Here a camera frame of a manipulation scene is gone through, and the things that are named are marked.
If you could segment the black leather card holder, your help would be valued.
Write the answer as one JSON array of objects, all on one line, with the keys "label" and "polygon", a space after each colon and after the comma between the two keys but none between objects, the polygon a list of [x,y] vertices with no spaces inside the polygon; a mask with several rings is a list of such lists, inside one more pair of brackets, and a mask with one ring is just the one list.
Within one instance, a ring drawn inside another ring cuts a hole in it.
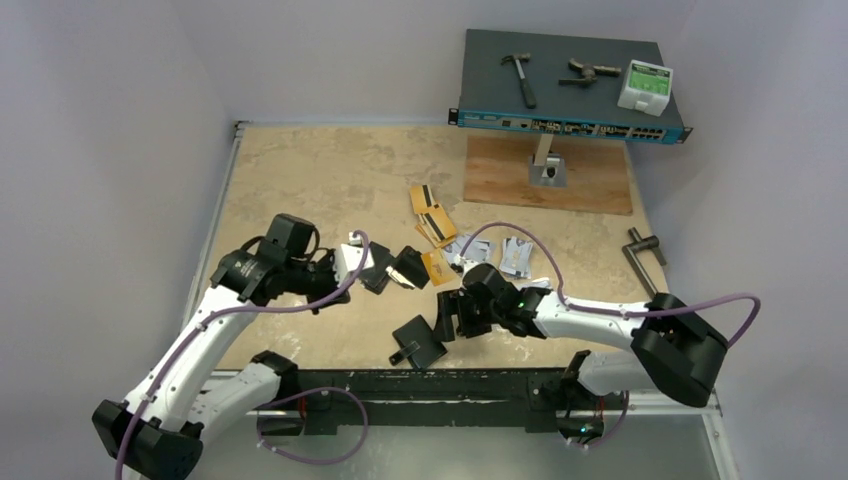
[{"label": "black leather card holder", "polygon": [[417,315],[392,332],[398,350],[389,356],[389,363],[398,366],[408,361],[413,369],[425,370],[447,354],[442,342],[435,339],[427,321]]}]

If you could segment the black card stack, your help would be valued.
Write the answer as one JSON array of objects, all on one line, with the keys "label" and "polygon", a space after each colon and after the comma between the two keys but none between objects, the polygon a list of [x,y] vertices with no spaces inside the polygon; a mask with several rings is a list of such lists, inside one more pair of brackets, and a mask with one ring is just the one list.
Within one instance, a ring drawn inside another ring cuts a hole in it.
[{"label": "black card stack", "polygon": [[369,258],[373,265],[362,271],[359,281],[366,290],[376,295],[383,293],[389,281],[405,289],[423,289],[430,281],[422,253],[411,246],[405,246],[393,255],[387,247],[373,242]]}]

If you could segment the yellow card stack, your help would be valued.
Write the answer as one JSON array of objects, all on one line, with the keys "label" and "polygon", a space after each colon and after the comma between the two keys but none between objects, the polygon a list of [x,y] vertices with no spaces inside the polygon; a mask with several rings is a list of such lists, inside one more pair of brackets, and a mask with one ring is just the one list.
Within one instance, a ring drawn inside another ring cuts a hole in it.
[{"label": "yellow card stack", "polygon": [[428,185],[409,188],[412,210],[418,219],[416,230],[435,248],[443,248],[458,235],[458,229]]}]

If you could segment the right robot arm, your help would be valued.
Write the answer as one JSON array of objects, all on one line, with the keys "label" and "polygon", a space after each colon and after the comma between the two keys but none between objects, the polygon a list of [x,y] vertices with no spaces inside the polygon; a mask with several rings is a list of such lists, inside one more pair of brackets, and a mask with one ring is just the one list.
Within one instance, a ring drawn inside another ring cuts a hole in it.
[{"label": "right robot arm", "polygon": [[562,300],[551,288],[517,287],[494,266],[477,264],[465,271],[460,288],[438,295],[436,341],[473,338],[495,326],[522,338],[608,346],[607,353],[576,356],[562,379],[563,397],[576,407],[598,396],[642,389],[703,407],[729,349],[724,335],[666,293],[643,303]]}]

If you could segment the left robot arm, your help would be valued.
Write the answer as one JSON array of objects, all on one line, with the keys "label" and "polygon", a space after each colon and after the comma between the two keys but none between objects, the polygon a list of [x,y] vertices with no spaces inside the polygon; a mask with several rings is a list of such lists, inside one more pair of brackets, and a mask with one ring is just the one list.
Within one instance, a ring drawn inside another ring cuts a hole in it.
[{"label": "left robot arm", "polygon": [[95,430],[115,461],[115,478],[185,479],[204,448],[248,411],[284,409],[305,397],[298,366],[274,352],[259,354],[209,391],[203,387],[259,315],[317,314],[346,298],[373,264],[362,230],[317,258],[321,248],[313,223],[281,213],[265,234],[221,258],[164,356],[122,400],[104,400],[93,413]]}]

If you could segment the spread white blue cards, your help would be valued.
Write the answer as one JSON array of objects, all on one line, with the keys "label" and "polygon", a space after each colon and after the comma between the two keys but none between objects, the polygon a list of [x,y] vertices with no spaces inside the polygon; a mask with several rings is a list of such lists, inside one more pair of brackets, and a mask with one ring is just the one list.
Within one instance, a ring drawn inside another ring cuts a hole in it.
[{"label": "spread white blue cards", "polygon": [[475,237],[469,241],[468,234],[460,234],[442,249],[445,260],[452,265],[458,265],[458,258],[463,248],[466,248],[464,258],[474,262],[490,262],[495,252],[495,246],[485,239]]}]

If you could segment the grey card on table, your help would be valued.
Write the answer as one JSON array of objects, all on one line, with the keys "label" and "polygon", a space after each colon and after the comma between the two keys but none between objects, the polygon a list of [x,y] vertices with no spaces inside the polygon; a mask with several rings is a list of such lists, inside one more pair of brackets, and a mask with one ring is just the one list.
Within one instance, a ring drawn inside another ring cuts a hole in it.
[{"label": "grey card on table", "polygon": [[551,281],[548,277],[542,277],[530,280],[523,284],[524,288],[542,288],[542,289],[550,289]]}]

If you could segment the wooden board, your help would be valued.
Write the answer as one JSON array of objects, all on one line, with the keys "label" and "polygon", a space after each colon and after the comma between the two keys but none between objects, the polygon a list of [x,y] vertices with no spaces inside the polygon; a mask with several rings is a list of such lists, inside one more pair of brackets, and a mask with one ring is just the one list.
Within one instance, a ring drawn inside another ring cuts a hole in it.
[{"label": "wooden board", "polygon": [[544,154],[523,137],[471,136],[464,199],[578,212],[633,213],[624,144],[555,139]]}]

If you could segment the small hammer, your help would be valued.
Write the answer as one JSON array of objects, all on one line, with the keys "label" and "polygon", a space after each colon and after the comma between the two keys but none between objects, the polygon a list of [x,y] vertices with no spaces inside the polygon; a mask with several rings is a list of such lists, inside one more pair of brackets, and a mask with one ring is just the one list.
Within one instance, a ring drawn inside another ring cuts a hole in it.
[{"label": "small hammer", "polygon": [[507,65],[511,64],[515,67],[516,74],[518,77],[518,85],[521,93],[523,104],[528,109],[536,109],[537,108],[537,99],[535,93],[532,89],[532,86],[529,80],[526,77],[524,72],[523,65],[528,63],[532,58],[532,54],[529,52],[525,53],[517,53],[506,55],[501,58],[500,64]]}]

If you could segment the metal clamp tool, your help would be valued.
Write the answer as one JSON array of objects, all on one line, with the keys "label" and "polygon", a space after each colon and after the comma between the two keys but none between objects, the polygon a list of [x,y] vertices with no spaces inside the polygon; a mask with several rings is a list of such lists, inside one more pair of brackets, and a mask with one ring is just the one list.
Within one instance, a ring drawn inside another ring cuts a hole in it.
[{"label": "metal clamp tool", "polygon": [[615,78],[622,74],[621,67],[580,62],[575,58],[569,59],[568,68],[576,72],[578,77],[559,78],[559,86],[590,86],[596,83],[600,76]]}]

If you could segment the white green box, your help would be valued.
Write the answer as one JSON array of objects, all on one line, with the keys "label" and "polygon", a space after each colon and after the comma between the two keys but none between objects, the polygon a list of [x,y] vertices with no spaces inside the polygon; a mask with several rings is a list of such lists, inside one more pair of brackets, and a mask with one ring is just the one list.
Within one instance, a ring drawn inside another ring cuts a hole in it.
[{"label": "white green box", "polygon": [[631,60],[617,106],[659,117],[670,103],[674,71],[662,65]]}]

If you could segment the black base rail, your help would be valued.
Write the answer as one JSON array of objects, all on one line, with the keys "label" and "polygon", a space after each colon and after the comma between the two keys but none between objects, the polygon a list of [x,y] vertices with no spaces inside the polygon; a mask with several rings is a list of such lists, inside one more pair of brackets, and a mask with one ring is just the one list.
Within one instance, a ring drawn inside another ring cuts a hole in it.
[{"label": "black base rail", "polygon": [[342,426],[521,428],[527,433],[601,434],[603,412],[621,393],[599,398],[563,368],[307,369],[285,382],[280,407],[259,408],[269,437],[334,435]]}]

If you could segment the metal stand bracket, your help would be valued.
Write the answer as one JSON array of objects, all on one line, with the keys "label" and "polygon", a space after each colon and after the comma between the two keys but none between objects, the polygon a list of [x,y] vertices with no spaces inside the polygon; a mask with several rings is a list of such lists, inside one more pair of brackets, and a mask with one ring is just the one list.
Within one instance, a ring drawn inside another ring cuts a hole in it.
[{"label": "metal stand bracket", "polygon": [[528,179],[532,186],[566,187],[565,161],[561,154],[552,150],[553,139],[553,134],[540,135],[529,157]]}]

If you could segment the blue network switch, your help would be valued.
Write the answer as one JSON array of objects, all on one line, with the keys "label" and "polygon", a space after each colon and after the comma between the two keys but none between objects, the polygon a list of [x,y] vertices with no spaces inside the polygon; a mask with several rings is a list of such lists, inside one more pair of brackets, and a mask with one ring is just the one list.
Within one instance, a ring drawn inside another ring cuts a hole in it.
[{"label": "blue network switch", "polygon": [[[515,67],[500,64],[506,55],[525,52],[532,54],[523,67],[536,109],[524,106]],[[559,78],[578,77],[568,68],[570,58],[622,70],[631,60],[664,63],[651,41],[469,29],[460,96],[449,124],[665,145],[682,144],[691,134],[674,101],[659,117],[618,107],[624,74],[600,76],[590,86],[559,86]]]}]

